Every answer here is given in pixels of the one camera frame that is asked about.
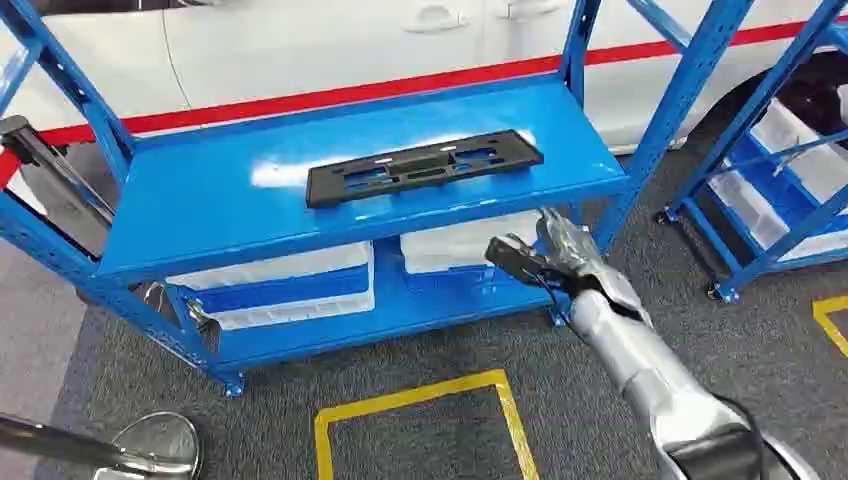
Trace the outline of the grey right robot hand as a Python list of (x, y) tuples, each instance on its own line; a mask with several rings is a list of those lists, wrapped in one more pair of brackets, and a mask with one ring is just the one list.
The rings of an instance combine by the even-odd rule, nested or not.
[(602, 256), (586, 226), (575, 225), (556, 208), (539, 209), (536, 230), (544, 244), (544, 255), (557, 270), (577, 273), (581, 268), (602, 261)]

